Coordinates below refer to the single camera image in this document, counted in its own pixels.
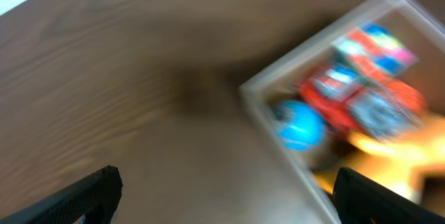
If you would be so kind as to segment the white cardboard box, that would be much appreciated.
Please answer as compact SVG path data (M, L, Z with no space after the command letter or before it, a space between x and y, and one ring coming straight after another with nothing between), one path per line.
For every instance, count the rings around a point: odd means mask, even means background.
M367 0L241 86L313 223L443 223L444 25Z

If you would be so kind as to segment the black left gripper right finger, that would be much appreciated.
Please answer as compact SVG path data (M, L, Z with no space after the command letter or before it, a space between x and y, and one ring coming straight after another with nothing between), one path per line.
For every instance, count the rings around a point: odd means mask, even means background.
M444 224L444 217L347 167L339 169L333 200L343 224Z

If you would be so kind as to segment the red toy truck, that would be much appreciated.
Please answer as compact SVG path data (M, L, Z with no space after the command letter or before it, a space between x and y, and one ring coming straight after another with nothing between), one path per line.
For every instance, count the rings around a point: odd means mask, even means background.
M298 92L338 136L358 131L376 139L394 138L415 128L427 108L423 95L408 84L393 78L373 82L341 65L309 72Z

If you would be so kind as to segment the colourful puzzle cube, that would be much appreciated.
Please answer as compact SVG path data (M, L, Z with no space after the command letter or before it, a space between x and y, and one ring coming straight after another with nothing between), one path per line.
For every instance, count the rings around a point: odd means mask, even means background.
M396 77L418 61L398 38L374 23L353 28L332 46L361 76L378 83Z

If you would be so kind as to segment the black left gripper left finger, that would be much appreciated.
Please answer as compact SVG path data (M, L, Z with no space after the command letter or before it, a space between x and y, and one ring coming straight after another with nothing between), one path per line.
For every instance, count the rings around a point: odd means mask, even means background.
M1 219L1 224L110 224L122 197L115 166L105 166L43 200Z

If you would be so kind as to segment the blue toy ball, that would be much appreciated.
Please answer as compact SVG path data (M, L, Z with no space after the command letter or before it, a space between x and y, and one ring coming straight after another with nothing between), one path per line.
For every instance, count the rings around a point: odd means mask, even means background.
M275 132L286 148L305 152L324 141L325 122L308 104L297 100L285 100L273 108L273 114Z

